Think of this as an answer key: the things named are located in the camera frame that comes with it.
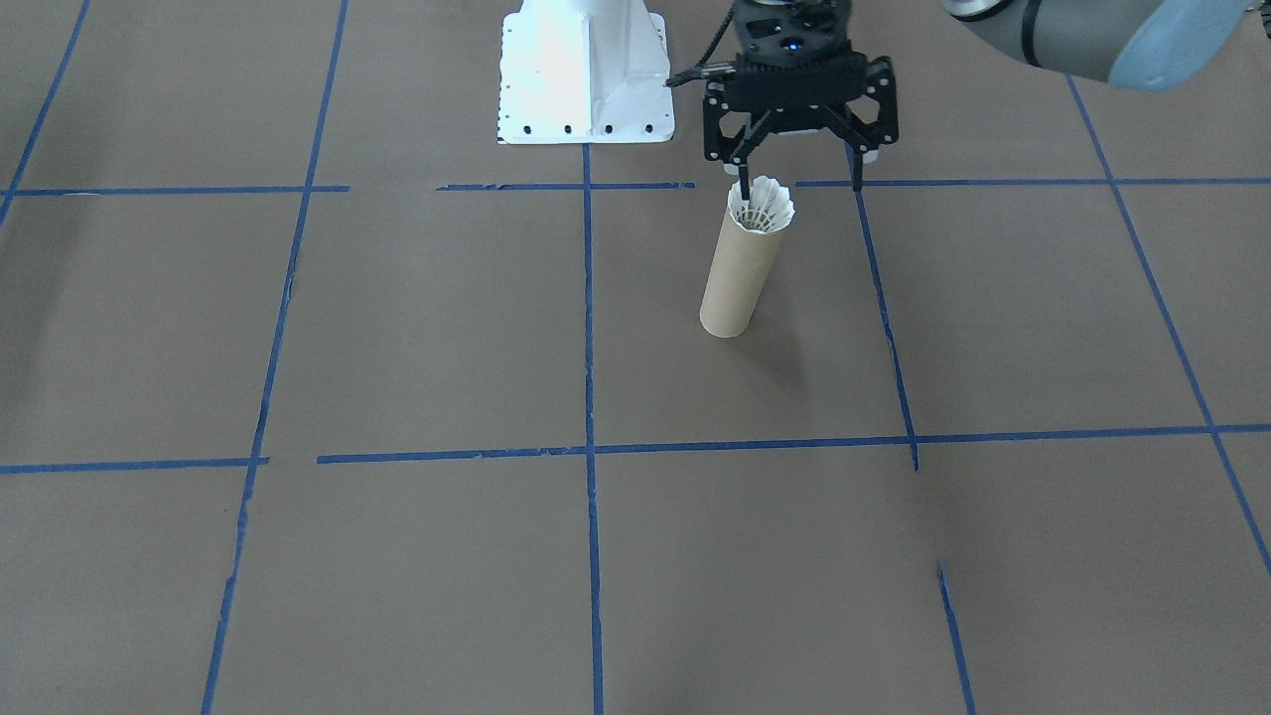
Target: shuttlecock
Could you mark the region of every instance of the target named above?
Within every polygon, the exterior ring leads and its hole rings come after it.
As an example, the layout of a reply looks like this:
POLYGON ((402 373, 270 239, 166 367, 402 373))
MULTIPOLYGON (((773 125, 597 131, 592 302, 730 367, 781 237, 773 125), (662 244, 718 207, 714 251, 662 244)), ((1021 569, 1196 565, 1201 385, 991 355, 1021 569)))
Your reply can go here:
POLYGON ((728 189, 728 212, 737 225, 751 232, 777 232, 794 218, 791 189, 777 179, 759 177, 750 187, 750 201, 741 197, 741 182, 728 189))

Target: brown paper floor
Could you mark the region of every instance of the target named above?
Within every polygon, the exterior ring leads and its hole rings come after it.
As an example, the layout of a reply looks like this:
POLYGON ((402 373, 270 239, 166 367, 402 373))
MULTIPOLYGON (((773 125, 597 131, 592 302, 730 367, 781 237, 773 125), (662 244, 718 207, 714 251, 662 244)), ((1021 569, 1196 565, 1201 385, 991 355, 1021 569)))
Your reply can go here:
POLYGON ((859 0, 901 141, 764 144, 721 340, 700 88, 497 146, 517 5, 0 4, 0 712, 1271 711, 1256 13, 1145 95, 859 0))

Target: blue tape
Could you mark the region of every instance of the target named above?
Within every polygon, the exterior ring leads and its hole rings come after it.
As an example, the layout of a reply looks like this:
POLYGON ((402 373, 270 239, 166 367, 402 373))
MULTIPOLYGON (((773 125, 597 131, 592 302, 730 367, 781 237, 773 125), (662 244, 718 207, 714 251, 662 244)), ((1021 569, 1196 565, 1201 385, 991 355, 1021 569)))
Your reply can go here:
POLYGON ((111 188, 23 188, 15 196, 200 196, 207 193, 347 193, 348 184, 329 185, 142 185, 111 188))
POLYGON ((447 183, 437 190, 674 190, 697 188, 691 180, 647 183, 447 183))
POLYGON ((1249 434, 1249 433, 1271 433, 1271 424, 1261 425, 1218 425, 1215 428, 1221 434, 1249 434))
POLYGON ((953 611, 953 597, 949 594, 949 583, 944 574, 944 564, 939 565, 939 575, 941 601, 944 602, 944 620, 949 626, 953 660, 957 663, 957 678, 962 683, 962 702, 966 705, 966 715, 975 715, 975 692, 971 690, 971 673, 966 667, 966 653, 962 650, 962 632, 957 626, 957 612, 953 611))
MULTIPOLYGON (((291 304, 291 286, 296 277, 296 262, 300 257, 300 243, 304 239, 305 221, 309 215, 309 201, 313 196, 314 175, 318 173, 318 156, 322 152, 322 137, 327 123, 327 109, 330 104, 332 86, 336 83, 336 65, 339 61, 339 47, 344 36, 344 19, 348 15, 348 0, 341 0, 339 17, 336 20, 336 38, 330 48, 330 62, 327 66, 327 83, 323 88, 322 104, 318 109, 318 122, 314 127, 313 146, 309 150, 309 168, 305 171, 305 190, 300 198, 300 212, 296 216, 296 230, 291 237, 291 254, 287 258, 287 273, 282 283, 282 300, 278 304, 278 317, 273 328, 273 344, 269 348, 269 367, 264 375, 264 389, 261 392, 261 415, 255 425, 255 436, 252 441, 252 458, 261 456, 264 446, 264 428, 269 422, 269 400, 273 394, 273 382, 278 372, 278 354, 282 352, 282 335, 286 330, 287 309, 291 304)), ((203 702, 200 709, 201 715, 211 715, 212 701, 216 697, 216 681, 220 676, 221 657, 225 652, 225 634, 229 629, 230 613, 234 607, 234 589, 238 584, 239 566, 243 561, 243 546, 247 540, 248 503, 255 490, 257 464, 253 462, 247 469, 247 478, 243 484, 243 500, 239 503, 238 530, 234 540, 234 566, 230 577, 225 580, 225 591, 221 594, 221 612, 216 624, 216 639, 212 644, 212 655, 207 665, 207 685, 203 688, 203 702)))
MULTIPOLYGON (((1221 425, 1221 433, 1271 433, 1271 424, 1221 425)), ((1205 425, 1181 425, 1164 428, 1113 428, 1097 431, 1038 431, 969 434, 916 434, 913 442, 918 444, 975 444, 999 442, 1068 442, 1088 439, 1131 439, 1150 437, 1207 436, 1214 431, 1205 425)), ((733 452, 766 450, 833 450, 850 447, 907 446, 909 436, 850 437, 824 439, 754 439, 735 442, 671 442, 671 443, 629 443, 596 444, 591 450, 596 455, 658 455, 674 452, 733 452)), ((574 447, 536 447, 515 450, 460 450, 438 452, 385 452, 367 455, 324 455, 316 458, 318 465, 360 465, 376 462, 438 462, 449 460, 507 460, 533 457, 569 457, 586 455, 586 446, 574 447)))
POLYGON ((829 439, 754 439, 741 442, 671 442, 661 444, 606 444, 596 455, 657 455, 663 452, 733 452, 750 450, 816 450, 831 447, 881 447, 909 444, 900 437, 853 437, 829 439))
POLYGON ((1271 177, 1232 177, 1232 178, 1138 178, 1116 179, 1122 185, 1262 185, 1271 183, 1271 177))
POLYGON ((44 121, 48 118, 48 109, 53 105, 53 98, 57 97, 57 89, 62 85, 62 77, 66 76, 66 67, 71 63, 71 55, 75 53, 75 46, 79 43, 80 30, 84 29, 84 18, 88 17, 90 3, 92 0, 84 0, 80 4, 80 11, 75 18, 75 27, 71 29, 70 41, 66 42, 66 50, 62 52, 62 61, 57 63, 53 83, 48 86, 44 103, 41 104, 39 113, 36 116, 36 124, 31 127, 31 135, 27 136, 27 145, 22 150, 22 157, 18 159, 18 168, 13 173, 13 180, 9 182, 9 190, 5 193, 4 202, 0 202, 0 225, 4 225, 5 216, 9 215, 14 193, 22 185, 22 175, 27 171, 27 164, 31 163, 31 154, 36 149, 36 141, 39 138, 41 130, 44 128, 44 121))
POLYGON ((381 452, 371 455, 323 455, 318 465, 372 465, 384 462, 449 462, 458 460, 512 460, 520 457, 566 457, 586 455, 586 447, 539 447, 529 450, 450 450, 440 452, 381 452))
POLYGON ((596 381, 595 381, 595 276, 592 271, 591 145, 582 145, 582 264, 583 364, 586 375, 585 424, 587 434, 587 542, 591 570, 591 696, 594 715, 605 712, 605 659, 600 621, 600 522, 596 511, 596 381))
MULTIPOLYGON (((1103 185, 1107 179, 866 179, 864 185, 1103 185)), ((852 188, 850 180, 797 180, 798 188, 852 188)))
POLYGON ((1253 511, 1249 509, 1248 499, 1244 497, 1244 488, 1240 485, 1235 469, 1232 466, 1232 461, 1227 456, 1227 447, 1223 444, 1221 433, 1214 424, 1214 415, 1210 413, 1204 392, 1201 392, 1200 381, 1196 378, 1196 371, 1192 368, 1191 361, 1187 357, 1187 351, 1183 348, 1183 340, 1178 334, 1178 328, 1174 326, 1174 319, 1171 316, 1169 307, 1166 305, 1164 293, 1157 283, 1157 276, 1152 271, 1152 263, 1148 260, 1148 253, 1144 250, 1143 241, 1139 239, 1139 230, 1134 225, 1134 218, 1130 216, 1130 208, 1126 206, 1125 197, 1121 194, 1121 188, 1117 185, 1117 179, 1112 174, 1112 165, 1108 163, 1107 154, 1103 151, 1103 144, 1099 141, 1098 133, 1094 131, 1094 122, 1091 119, 1091 113, 1087 110, 1085 102, 1082 100, 1082 93, 1077 89, 1077 83, 1073 81, 1071 75, 1068 76, 1068 86, 1073 93, 1073 99, 1077 102, 1077 108, 1082 113, 1082 121, 1085 122, 1085 130, 1091 135, 1091 142, 1094 145, 1094 152, 1098 155, 1099 163, 1103 165, 1103 173, 1107 175, 1108 184, 1112 187, 1112 194, 1116 197, 1117 208, 1121 211, 1121 218, 1125 221, 1125 227, 1130 232, 1130 240, 1134 243, 1134 250, 1139 255, 1139 264, 1143 265, 1143 273, 1148 278, 1148 286, 1152 288, 1152 295, 1157 300, 1157 307, 1160 310, 1160 316, 1166 320, 1166 326, 1169 330, 1169 338, 1174 343, 1174 351, 1178 352, 1178 361, 1182 362, 1183 372, 1187 375, 1187 382, 1191 385, 1192 395, 1196 398, 1196 405, 1200 408, 1201 415, 1205 418, 1205 425, 1214 439, 1214 448, 1218 451, 1219 460, 1223 464, 1223 470, 1227 472, 1228 481, 1232 485, 1232 491, 1235 493, 1235 499, 1240 505, 1240 513, 1244 516, 1244 523, 1249 528, 1249 535, 1253 537, 1253 542, 1257 546, 1258 555, 1262 558, 1262 565, 1266 568, 1267 575, 1271 575, 1271 554, 1267 551, 1266 540, 1262 537, 1262 530, 1258 527, 1253 511))
POLYGON ((437 190, 582 190, 581 183, 447 183, 437 190))
POLYGON ((60 465, 0 465, 0 475, 57 475, 67 472, 150 472, 164 470, 224 470, 268 465, 268 457, 235 460, 150 460, 145 462, 67 462, 60 465))
POLYGON ((969 444, 981 442, 1038 442, 1080 439, 1124 439, 1136 437, 1171 437, 1210 434, 1206 427, 1130 428, 1107 431, 1042 431, 1027 433, 979 433, 918 436, 920 444, 969 444))
POLYGON ((914 471, 920 467, 918 455, 918 441, 914 437, 914 417, 909 411, 909 394, 905 391, 905 376, 900 370, 900 351, 896 349, 896 335, 891 329, 891 316, 887 312, 887 295, 882 288, 882 274, 878 272, 878 257, 873 246, 873 231, 869 230, 869 213, 866 210, 866 198, 862 193, 853 193, 857 199, 857 213, 860 216, 860 232, 866 239, 866 253, 869 257, 869 274, 873 276, 874 292, 878 296, 878 314, 882 316, 882 331, 887 338, 887 348, 891 351, 891 370, 896 381, 896 395, 900 399, 900 417, 905 420, 905 436, 909 441, 909 456, 914 462, 914 471))
MULTIPOLYGON (((1232 177, 1232 178, 1135 178, 1116 179, 1126 185, 1262 185, 1271 184, 1271 177, 1232 177)), ((866 179, 864 185, 1107 185, 1108 179, 1065 179, 1065 178, 985 178, 985 179, 866 179)), ((850 180, 797 180, 798 188, 852 188, 850 180)))
POLYGON ((1232 491, 1235 493, 1235 502, 1240 505, 1244 523, 1248 525, 1249 533, 1253 535, 1253 544, 1258 549, 1258 556, 1262 558, 1262 568, 1271 577, 1271 551, 1267 550, 1266 538, 1262 536, 1262 530, 1258 528, 1257 518, 1253 517, 1253 508, 1249 507, 1249 499, 1244 495, 1244 486, 1240 485, 1240 479, 1235 475, 1235 467, 1232 465, 1232 458, 1227 455, 1227 446, 1223 444, 1223 438, 1219 437, 1218 432, 1211 437, 1214 439, 1214 448, 1218 450, 1218 458, 1223 462, 1223 470, 1227 472, 1227 481, 1232 485, 1232 491))

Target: mounting plate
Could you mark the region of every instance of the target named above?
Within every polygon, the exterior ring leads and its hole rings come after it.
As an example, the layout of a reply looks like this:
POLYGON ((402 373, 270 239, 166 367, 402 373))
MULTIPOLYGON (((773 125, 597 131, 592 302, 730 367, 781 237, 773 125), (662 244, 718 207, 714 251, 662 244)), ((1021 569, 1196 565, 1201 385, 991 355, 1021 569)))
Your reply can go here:
POLYGON ((525 0, 503 19, 500 144, 636 144, 675 133, 666 20, 643 0, 525 0))

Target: cardboard tube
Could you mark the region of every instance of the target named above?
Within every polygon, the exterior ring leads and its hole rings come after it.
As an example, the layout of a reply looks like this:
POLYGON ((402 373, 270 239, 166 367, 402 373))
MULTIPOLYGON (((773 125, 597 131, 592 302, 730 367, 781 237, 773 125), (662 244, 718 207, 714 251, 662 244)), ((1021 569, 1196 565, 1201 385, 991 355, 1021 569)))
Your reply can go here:
MULTIPOLYGON (((778 188, 777 182, 760 177, 755 179, 756 189, 752 190, 752 201, 758 193, 761 180, 769 180, 778 188)), ((789 203, 789 192, 784 192, 784 206, 788 206, 789 216, 793 215, 793 204, 789 203)), ((716 337, 737 337, 745 331, 750 324, 750 316, 759 302, 759 293, 764 290, 768 272, 777 259, 777 250, 782 245, 782 235, 789 224, 789 216, 769 224, 770 232, 763 230, 747 230, 737 216, 745 216, 754 208, 740 201, 740 187, 733 184, 737 196, 730 196, 730 208, 724 212, 723 224, 719 226, 719 241, 716 243, 714 259, 710 260, 710 276, 707 278, 705 295, 702 297, 702 309, 698 316, 702 326, 716 337)))

